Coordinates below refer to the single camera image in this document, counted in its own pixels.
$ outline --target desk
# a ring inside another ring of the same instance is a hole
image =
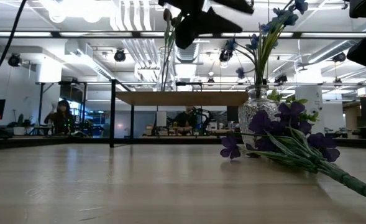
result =
[[[366,198],[322,174],[222,146],[69,144],[0,151],[0,224],[366,224]],[[366,149],[337,165],[366,182]]]

